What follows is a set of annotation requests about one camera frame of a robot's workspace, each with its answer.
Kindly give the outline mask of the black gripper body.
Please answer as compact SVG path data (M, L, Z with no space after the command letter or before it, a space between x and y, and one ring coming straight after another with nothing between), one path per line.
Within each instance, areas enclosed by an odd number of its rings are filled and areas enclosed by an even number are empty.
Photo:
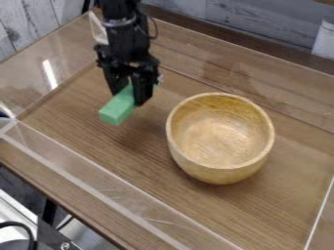
M159 60L149 54L149 40L146 19L121 26L105 26L108 44L96 44L93 50L97 55L97 66L125 65L129 77L144 70L152 74L153 84L157 83Z

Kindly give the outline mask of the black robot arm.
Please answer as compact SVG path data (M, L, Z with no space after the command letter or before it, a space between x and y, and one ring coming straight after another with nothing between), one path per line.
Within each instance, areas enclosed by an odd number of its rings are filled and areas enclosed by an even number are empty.
M93 46L112 95L132 85L136 106L149 100L159 84L159 59L149 53L149 42L157 34L149 34L148 16L138 3L140 0L98 0L106 43Z

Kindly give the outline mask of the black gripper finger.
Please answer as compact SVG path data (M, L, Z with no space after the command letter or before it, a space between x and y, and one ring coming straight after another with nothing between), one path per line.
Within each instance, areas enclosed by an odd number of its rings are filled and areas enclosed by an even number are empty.
M140 70L132 75L134 105L142 105L152 97L153 79L148 71Z
M129 68L125 65L105 65L102 73L110 94L117 95L129 84Z

